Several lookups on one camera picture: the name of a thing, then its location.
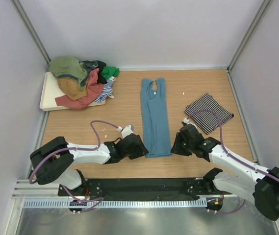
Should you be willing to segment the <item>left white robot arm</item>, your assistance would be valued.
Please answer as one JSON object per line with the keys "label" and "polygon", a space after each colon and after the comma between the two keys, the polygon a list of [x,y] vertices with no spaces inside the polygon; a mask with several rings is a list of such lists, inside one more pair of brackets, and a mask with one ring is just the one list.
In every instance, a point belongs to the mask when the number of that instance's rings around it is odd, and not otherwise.
{"label": "left white robot arm", "polygon": [[136,134],[106,141],[99,146],[73,144],[64,137],[56,137],[31,153],[34,170],[29,182],[39,185],[58,183],[80,196],[86,191],[86,183],[82,173],[71,169],[71,165],[115,164],[125,157],[133,160],[147,154],[148,150]]}

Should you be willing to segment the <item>light blue tank top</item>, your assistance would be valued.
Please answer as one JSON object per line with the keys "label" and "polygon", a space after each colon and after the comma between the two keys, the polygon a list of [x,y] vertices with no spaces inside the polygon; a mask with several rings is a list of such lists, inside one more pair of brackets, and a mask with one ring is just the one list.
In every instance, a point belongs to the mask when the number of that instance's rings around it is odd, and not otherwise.
{"label": "light blue tank top", "polygon": [[140,101],[146,158],[171,156],[165,79],[143,79]]}

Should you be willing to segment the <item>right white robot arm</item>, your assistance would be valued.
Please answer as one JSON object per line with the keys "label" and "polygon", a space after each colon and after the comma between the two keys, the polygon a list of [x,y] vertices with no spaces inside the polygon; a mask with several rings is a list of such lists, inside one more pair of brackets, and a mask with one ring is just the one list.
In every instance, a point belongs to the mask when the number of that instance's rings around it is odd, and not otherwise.
{"label": "right white robot arm", "polygon": [[196,126],[184,124],[176,134],[172,152],[195,154],[207,162],[219,165],[204,176],[207,193],[225,191],[255,205],[267,219],[279,219],[279,168],[268,169],[248,161],[226,148],[222,140],[204,138]]}

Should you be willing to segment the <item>black white striped tank top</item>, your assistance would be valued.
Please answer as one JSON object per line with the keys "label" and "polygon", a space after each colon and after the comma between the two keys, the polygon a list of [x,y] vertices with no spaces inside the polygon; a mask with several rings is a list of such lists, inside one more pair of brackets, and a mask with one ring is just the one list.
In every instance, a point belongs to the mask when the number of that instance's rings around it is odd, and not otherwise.
{"label": "black white striped tank top", "polygon": [[230,121],[234,114],[222,107],[209,93],[188,104],[184,112],[190,116],[205,134]]}

